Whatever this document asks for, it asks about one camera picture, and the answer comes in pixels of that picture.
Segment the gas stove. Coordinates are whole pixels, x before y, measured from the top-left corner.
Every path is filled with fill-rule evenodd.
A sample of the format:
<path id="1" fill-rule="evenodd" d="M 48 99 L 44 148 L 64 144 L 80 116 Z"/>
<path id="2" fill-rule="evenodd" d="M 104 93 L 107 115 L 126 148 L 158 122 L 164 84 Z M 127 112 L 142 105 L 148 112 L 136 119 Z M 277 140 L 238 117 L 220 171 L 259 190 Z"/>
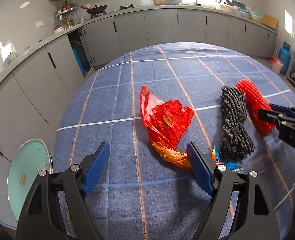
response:
<path id="1" fill-rule="evenodd" d="M 128 6 L 120 6 L 119 9 L 115 9 L 115 10 L 113 10 L 113 12 L 120 11 L 120 10 L 125 10 L 125 9 L 132 9 L 132 8 L 134 8 L 133 4 L 130 4 Z"/>

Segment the steel pot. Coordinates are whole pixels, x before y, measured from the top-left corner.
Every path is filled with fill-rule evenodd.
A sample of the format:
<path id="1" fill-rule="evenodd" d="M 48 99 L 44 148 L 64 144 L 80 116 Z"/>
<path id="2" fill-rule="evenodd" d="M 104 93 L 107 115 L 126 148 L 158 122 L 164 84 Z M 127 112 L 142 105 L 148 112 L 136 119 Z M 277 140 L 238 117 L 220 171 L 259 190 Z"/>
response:
<path id="1" fill-rule="evenodd" d="M 164 3 L 167 5 L 180 5 L 182 0 L 164 0 Z"/>

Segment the green ceramic teapot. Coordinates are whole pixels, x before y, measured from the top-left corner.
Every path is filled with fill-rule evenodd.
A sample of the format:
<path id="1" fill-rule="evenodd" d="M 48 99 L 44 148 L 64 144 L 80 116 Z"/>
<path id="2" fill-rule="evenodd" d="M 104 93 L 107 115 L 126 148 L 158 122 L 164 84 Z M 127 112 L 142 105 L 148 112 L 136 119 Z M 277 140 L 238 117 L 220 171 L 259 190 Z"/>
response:
<path id="1" fill-rule="evenodd" d="M 7 61 L 7 64 L 10 64 L 11 62 L 13 62 L 16 58 L 17 58 L 17 53 L 15 51 L 9 53 L 6 61 Z"/>

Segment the dish rack with dishes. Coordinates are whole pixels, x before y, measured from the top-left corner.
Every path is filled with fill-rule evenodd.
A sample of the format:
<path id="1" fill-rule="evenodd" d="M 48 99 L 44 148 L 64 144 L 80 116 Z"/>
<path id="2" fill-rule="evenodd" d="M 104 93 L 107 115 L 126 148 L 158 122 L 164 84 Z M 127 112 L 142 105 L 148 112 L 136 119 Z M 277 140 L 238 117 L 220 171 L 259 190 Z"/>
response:
<path id="1" fill-rule="evenodd" d="M 215 8 L 217 10 L 222 10 L 225 12 L 229 12 L 232 14 L 237 14 L 246 18 L 249 18 L 255 22 L 262 22 L 263 15 L 254 11 L 250 11 L 250 9 L 236 0 L 217 0 L 215 4 Z"/>

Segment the orange red plastic bag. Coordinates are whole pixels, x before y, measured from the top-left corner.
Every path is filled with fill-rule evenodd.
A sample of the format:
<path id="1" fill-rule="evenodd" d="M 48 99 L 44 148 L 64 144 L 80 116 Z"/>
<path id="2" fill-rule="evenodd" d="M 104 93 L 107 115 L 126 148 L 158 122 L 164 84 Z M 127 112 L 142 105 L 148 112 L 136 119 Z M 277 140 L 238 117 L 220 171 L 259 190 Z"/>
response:
<path id="1" fill-rule="evenodd" d="M 139 103 L 143 125 L 156 152 L 164 161 L 191 170 L 187 154 L 180 152 L 177 144 L 190 126 L 194 111 L 179 100 L 162 101 L 147 86 L 141 88 Z"/>

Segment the teal trash bin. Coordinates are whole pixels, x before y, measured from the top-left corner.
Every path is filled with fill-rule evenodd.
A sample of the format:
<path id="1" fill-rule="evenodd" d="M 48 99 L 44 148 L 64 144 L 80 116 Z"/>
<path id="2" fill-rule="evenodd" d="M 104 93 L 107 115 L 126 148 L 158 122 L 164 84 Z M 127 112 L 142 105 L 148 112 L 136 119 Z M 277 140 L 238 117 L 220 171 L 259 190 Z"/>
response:
<path id="1" fill-rule="evenodd" d="M 7 179 L 7 198 L 15 220 L 39 171 L 53 172 L 52 155 L 41 139 L 30 139 L 17 150 Z"/>

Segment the white bucket red bag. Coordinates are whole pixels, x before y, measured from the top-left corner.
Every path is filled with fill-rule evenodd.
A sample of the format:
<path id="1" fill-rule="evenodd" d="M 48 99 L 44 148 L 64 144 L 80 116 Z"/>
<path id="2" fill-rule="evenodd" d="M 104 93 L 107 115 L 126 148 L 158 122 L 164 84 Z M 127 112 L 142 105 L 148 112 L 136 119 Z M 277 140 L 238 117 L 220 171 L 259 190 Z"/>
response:
<path id="1" fill-rule="evenodd" d="M 276 74 L 280 74 L 284 63 L 280 61 L 278 58 L 273 57 L 270 61 L 270 69 L 272 72 Z"/>

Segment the grey lower cabinets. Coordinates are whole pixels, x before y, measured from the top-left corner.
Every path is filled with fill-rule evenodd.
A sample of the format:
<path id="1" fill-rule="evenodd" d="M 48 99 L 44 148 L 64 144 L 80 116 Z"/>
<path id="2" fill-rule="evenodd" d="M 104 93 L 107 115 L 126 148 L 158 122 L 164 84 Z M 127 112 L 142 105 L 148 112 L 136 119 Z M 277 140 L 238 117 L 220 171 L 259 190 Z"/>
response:
<path id="1" fill-rule="evenodd" d="M 76 33 L 96 67 L 150 45 L 206 42 L 249 55 L 271 57 L 277 32 L 235 14 L 191 7 L 117 11 L 52 35 L 0 73 L 0 160 L 11 159 L 21 142 L 54 134 L 68 102 L 85 79 L 68 34 Z"/>

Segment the blue plaid tablecloth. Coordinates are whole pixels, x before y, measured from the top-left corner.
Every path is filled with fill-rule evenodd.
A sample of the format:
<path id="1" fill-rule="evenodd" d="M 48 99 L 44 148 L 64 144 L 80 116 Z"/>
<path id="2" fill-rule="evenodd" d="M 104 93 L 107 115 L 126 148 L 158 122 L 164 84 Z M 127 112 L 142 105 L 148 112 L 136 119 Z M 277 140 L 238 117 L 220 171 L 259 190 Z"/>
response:
<path id="1" fill-rule="evenodd" d="M 294 91 L 260 62 L 205 43 L 167 43 L 108 63 L 76 92 L 58 127 L 54 169 L 106 141 L 111 155 L 86 201 L 104 239 L 191 239 L 210 196 L 185 166 L 194 141 L 210 154 L 222 136 L 222 87 L 251 80 L 269 103 L 295 106 Z"/>

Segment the blue snack wrapper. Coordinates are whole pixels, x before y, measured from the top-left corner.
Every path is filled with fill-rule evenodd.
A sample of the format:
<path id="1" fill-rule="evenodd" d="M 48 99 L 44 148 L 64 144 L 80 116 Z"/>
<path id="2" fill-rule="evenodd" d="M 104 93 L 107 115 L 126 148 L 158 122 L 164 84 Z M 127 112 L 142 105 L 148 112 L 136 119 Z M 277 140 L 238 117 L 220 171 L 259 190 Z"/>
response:
<path id="1" fill-rule="evenodd" d="M 241 167 L 236 161 L 231 161 L 227 159 L 223 159 L 221 153 L 217 146 L 213 147 L 211 158 L 218 164 L 218 165 L 225 165 L 234 173 L 243 173 L 244 168 Z"/>

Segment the white bowl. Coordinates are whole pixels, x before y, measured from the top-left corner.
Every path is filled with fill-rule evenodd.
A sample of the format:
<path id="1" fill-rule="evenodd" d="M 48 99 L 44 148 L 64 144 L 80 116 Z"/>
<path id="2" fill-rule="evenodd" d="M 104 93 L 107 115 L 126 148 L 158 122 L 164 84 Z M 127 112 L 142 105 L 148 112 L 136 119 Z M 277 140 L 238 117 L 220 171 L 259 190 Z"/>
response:
<path id="1" fill-rule="evenodd" d="M 64 27 L 59 27 L 59 28 L 55 29 L 54 33 L 57 34 L 57 33 L 61 32 L 61 31 L 64 31 Z"/>

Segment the white wall socket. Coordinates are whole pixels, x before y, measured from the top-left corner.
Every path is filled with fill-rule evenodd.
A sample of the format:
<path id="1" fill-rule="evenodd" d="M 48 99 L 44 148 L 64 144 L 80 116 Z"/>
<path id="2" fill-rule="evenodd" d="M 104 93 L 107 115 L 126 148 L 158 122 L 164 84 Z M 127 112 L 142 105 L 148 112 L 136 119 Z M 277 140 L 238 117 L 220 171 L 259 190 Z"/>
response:
<path id="1" fill-rule="evenodd" d="M 35 23 L 36 28 L 42 27 L 44 25 L 43 21 L 38 21 Z"/>

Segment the brown board on counter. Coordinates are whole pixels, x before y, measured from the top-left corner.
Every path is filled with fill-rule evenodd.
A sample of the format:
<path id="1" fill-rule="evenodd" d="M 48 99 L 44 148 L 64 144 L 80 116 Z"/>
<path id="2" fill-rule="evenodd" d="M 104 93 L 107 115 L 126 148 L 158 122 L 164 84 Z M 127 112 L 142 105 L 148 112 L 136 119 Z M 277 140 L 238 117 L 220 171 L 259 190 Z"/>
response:
<path id="1" fill-rule="evenodd" d="M 277 18 L 274 18 L 270 15 L 265 14 L 265 15 L 263 15 L 263 18 L 261 20 L 261 24 L 263 24 L 273 30 L 277 30 L 279 20 Z"/>

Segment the metal spice rack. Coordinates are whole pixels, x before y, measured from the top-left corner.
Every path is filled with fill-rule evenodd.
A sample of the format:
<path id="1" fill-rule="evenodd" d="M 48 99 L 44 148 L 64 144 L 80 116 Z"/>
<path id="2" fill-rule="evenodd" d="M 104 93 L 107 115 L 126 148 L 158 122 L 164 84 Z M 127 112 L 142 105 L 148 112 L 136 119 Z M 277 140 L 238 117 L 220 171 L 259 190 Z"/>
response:
<path id="1" fill-rule="evenodd" d="M 55 12 L 55 30 L 67 29 L 77 24 L 77 6 L 74 0 L 65 0 Z"/>

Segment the blue gas cylinder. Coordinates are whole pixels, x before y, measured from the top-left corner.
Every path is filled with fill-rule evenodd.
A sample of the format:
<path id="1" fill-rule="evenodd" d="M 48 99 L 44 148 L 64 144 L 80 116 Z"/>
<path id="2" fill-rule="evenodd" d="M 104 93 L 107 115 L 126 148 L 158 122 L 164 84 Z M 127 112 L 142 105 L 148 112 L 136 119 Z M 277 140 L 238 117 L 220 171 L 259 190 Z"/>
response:
<path id="1" fill-rule="evenodd" d="M 283 63 L 283 67 L 281 68 L 281 71 L 280 71 L 280 73 L 283 75 L 286 74 L 291 61 L 290 49 L 291 49 L 291 46 L 287 44 L 286 42 L 284 42 L 282 48 L 280 48 L 278 52 L 277 58 Z"/>

